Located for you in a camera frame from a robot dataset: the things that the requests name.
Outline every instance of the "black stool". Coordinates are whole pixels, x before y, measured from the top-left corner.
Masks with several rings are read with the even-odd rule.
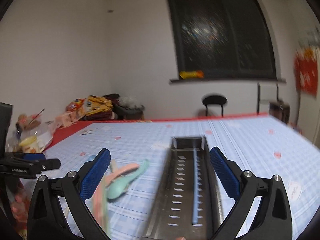
[[[227,99],[222,95],[209,95],[202,99],[202,104],[207,109],[205,116],[208,116],[208,105],[220,105],[221,116],[223,116],[223,106],[227,103]]]

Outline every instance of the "blue checkered tablecloth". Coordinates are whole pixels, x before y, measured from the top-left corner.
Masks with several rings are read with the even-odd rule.
[[[47,158],[59,158],[61,168],[44,172],[49,178],[64,176],[79,170],[102,148],[111,152],[118,167],[128,163],[150,161],[148,170],[136,179],[125,195],[108,203],[110,238],[137,240],[140,238],[161,178],[167,149],[172,137],[206,136],[209,148],[218,146],[229,160],[242,170],[251,170],[258,177],[271,178],[279,174],[287,190],[292,213],[293,239],[305,229],[320,205],[320,152],[303,136],[273,117],[223,120],[93,123],[46,151]],[[24,180],[31,190],[34,183]],[[218,180],[221,199],[221,219],[231,210],[234,200],[228,198]],[[255,216],[260,198],[256,197],[239,236],[245,234]],[[60,199],[64,209],[66,202]],[[91,200],[86,200],[90,209]],[[81,235],[71,215],[68,223]]]

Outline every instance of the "window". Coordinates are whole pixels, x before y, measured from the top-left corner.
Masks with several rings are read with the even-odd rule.
[[[271,38],[257,0],[168,1],[179,72],[276,80]]]

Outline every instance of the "red table edge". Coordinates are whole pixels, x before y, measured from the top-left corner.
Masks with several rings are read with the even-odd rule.
[[[267,116],[268,113],[251,113],[251,114],[232,114],[226,115],[224,117],[221,116],[204,116],[204,117],[191,117],[191,118],[180,118],[180,119],[151,119],[151,120],[111,120],[111,121],[78,121],[68,127],[61,127],[56,130],[53,135],[52,143],[50,147],[56,145],[62,140],[68,138],[70,135],[80,131],[81,129],[87,127],[88,125],[95,122],[105,122],[105,123],[129,123],[129,122],[183,122],[183,121],[196,121],[196,120],[224,120],[224,119],[237,119],[237,118],[250,118],[257,116]]]

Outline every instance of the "mug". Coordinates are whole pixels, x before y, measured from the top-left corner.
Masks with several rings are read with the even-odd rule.
[[[19,143],[24,153],[40,153],[44,150],[45,144],[35,135],[25,138]]]

